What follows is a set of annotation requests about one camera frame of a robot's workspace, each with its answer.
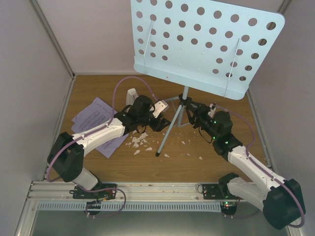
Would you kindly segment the white metronome body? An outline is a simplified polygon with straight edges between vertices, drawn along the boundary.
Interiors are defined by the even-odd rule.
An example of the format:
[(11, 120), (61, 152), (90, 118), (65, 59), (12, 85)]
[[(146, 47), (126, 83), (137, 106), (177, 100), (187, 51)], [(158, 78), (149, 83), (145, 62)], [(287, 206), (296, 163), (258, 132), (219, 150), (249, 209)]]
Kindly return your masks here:
[(126, 94), (126, 105), (132, 106), (138, 96), (135, 88), (129, 89)]

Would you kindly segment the sheet music paper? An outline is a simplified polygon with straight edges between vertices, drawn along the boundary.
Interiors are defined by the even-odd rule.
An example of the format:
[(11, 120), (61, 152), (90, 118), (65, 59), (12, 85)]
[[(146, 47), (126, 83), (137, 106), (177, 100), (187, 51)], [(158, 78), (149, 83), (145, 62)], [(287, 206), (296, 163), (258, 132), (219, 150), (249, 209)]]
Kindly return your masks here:
[(100, 152), (103, 156), (105, 156), (106, 158), (110, 158), (111, 155), (115, 152), (115, 150), (121, 146), (121, 144), (127, 137), (128, 137), (128, 134), (118, 137), (118, 138), (114, 138), (98, 146), (96, 150)]
[(71, 130), (74, 133), (81, 133), (90, 130), (108, 121), (112, 115), (112, 107), (100, 98), (94, 101), (85, 109), (80, 111), (73, 119)]

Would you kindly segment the light blue music stand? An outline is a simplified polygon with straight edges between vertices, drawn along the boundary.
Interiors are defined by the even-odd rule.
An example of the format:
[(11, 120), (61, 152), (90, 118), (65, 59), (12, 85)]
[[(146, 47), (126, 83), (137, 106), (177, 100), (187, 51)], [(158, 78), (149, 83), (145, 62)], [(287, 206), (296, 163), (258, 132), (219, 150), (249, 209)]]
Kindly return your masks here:
[(134, 70), (242, 99), (285, 18), (211, 0), (133, 0)]

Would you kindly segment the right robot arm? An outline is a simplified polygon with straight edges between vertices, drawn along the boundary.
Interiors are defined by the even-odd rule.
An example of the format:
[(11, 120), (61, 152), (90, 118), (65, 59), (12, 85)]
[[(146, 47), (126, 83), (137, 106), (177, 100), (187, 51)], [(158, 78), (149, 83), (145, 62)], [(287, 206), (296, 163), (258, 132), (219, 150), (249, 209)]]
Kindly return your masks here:
[(224, 176), (224, 183), (218, 186), (220, 197), (236, 196), (247, 201), (275, 229), (303, 227), (306, 209), (300, 184), (276, 174), (249, 152), (249, 147), (232, 134), (231, 112), (226, 109), (217, 112), (215, 104), (207, 106), (191, 98), (184, 103), (190, 124), (204, 130), (211, 137), (215, 152), (252, 180), (248, 183), (233, 173)]

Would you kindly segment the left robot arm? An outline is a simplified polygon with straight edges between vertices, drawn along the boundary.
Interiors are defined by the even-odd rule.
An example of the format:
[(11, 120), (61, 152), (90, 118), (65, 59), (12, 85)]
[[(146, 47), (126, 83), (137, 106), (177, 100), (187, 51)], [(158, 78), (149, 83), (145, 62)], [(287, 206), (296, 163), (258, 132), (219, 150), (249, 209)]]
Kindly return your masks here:
[(170, 125), (170, 121), (163, 116), (167, 107), (163, 100), (153, 102), (149, 97), (140, 95), (133, 104), (125, 106), (108, 121), (90, 130), (73, 135), (61, 133), (47, 158), (47, 181), (53, 182), (50, 172), (55, 170), (59, 178), (77, 184), (89, 198), (99, 197), (101, 181), (84, 168), (84, 157), (105, 142), (137, 131), (139, 127), (150, 127), (154, 132), (162, 131)]

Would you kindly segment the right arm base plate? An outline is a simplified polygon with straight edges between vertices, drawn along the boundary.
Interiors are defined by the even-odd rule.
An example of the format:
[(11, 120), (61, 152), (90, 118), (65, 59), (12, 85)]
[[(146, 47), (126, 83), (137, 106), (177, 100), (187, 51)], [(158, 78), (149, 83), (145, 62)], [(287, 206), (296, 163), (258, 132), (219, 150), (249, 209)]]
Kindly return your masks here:
[(205, 200), (220, 200), (222, 199), (222, 193), (219, 190), (218, 183), (202, 184), (202, 194)]

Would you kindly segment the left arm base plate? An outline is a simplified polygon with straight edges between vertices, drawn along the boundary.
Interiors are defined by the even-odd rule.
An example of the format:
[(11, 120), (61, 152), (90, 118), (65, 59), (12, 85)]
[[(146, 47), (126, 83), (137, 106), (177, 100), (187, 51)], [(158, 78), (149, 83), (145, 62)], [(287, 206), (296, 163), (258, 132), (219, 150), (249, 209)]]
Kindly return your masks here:
[(93, 188), (93, 190), (104, 189), (99, 192), (87, 192), (82, 190), (80, 187), (75, 186), (73, 190), (70, 190), (69, 193), (72, 195), (74, 199), (92, 199), (92, 200), (111, 200), (116, 197), (117, 184), (115, 183), (102, 183), (101, 185), (97, 185)]

